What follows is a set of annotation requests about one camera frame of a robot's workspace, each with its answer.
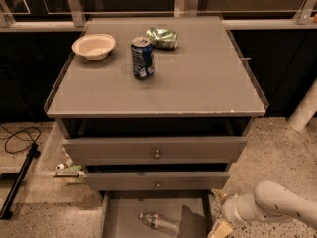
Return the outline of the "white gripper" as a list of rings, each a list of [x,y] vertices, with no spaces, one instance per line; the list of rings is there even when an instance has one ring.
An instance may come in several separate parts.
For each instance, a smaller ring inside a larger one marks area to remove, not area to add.
[[[252,193],[227,195],[215,188],[211,192],[222,203],[221,213],[225,220],[217,219],[207,238],[227,238],[234,230],[233,225],[245,226],[264,219],[264,211],[256,204]]]

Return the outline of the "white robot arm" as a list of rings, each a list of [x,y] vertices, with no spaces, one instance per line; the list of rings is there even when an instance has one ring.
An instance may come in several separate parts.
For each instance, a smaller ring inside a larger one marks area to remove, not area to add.
[[[317,228],[317,202],[305,199],[288,188],[262,181],[252,192],[226,194],[212,189],[221,204],[221,218],[217,219],[207,238],[227,238],[235,227],[250,222],[287,222],[297,219]]]

